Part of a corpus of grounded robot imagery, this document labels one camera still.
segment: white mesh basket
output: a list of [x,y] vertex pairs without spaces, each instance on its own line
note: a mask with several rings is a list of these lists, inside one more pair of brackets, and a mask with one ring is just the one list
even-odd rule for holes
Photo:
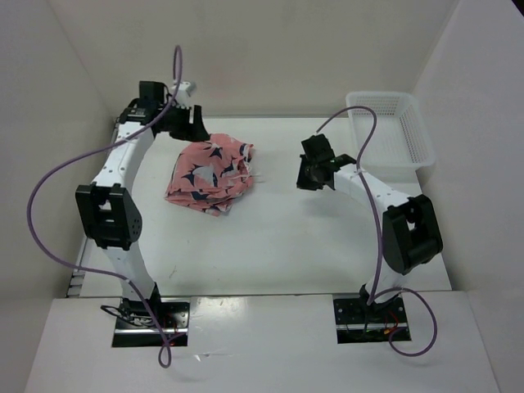
[[[422,120],[418,101],[411,94],[354,92],[348,106],[368,106],[377,113],[377,129],[362,156],[362,166],[375,172],[416,170],[435,163],[435,152]],[[365,110],[349,112],[350,128],[358,149],[371,131],[373,118]]]

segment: white wall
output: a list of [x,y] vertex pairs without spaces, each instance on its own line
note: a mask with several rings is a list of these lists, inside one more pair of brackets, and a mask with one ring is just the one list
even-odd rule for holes
[[438,156],[422,189],[502,392],[524,386],[523,71],[524,18],[511,1],[462,0],[415,88]]
[[411,91],[455,0],[50,0],[117,115],[169,82],[175,43],[206,114],[322,114]]
[[[107,142],[111,118],[44,0],[0,2],[0,53],[0,390],[12,393],[24,390],[51,299],[65,295],[69,275],[30,239],[25,204],[48,169]],[[97,165],[57,175],[35,207],[43,239],[70,260],[81,235],[75,184]]]

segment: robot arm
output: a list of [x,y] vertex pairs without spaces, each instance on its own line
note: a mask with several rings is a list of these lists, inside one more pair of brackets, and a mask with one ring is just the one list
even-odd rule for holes
[[[343,192],[362,206],[371,209],[356,161],[348,155],[335,156],[323,134],[302,142],[305,154],[300,156],[297,187],[322,189],[324,185]],[[435,211],[427,196],[411,197],[384,184],[369,173],[362,173],[373,194],[381,218],[383,257],[377,293],[401,287],[405,276],[419,264],[426,264],[442,251],[442,238]],[[360,292],[367,300],[374,278]],[[379,296],[376,305],[395,297],[394,292]]]
[[[116,141],[126,139],[148,124],[165,108],[164,84],[140,82],[140,97],[120,115]],[[160,303],[158,287],[147,272],[138,239],[142,216],[133,202],[131,191],[138,168],[159,132],[172,138],[192,142],[205,141],[209,134],[202,123],[201,108],[191,108],[188,99],[194,84],[182,82],[176,99],[155,126],[136,138],[114,148],[100,173],[89,185],[78,186],[75,197],[84,231],[109,258],[114,270],[129,278],[150,302],[153,309]],[[123,303],[129,312],[142,314],[143,304],[126,282],[122,282]]]

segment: crumpled cloth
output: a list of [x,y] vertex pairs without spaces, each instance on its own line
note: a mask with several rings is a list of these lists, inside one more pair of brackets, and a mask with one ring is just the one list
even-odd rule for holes
[[254,183],[250,175],[253,145],[225,133],[182,150],[174,165],[165,199],[218,216]]

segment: red wire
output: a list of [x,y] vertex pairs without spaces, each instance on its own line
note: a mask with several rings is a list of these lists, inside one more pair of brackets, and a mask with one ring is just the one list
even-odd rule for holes
[[399,326],[399,319],[396,317],[395,314],[393,314],[393,312],[391,310],[388,310],[388,313],[389,315],[391,315],[391,317],[393,317],[393,319],[395,320],[395,326],[391,328],[389,334],[392,334]]

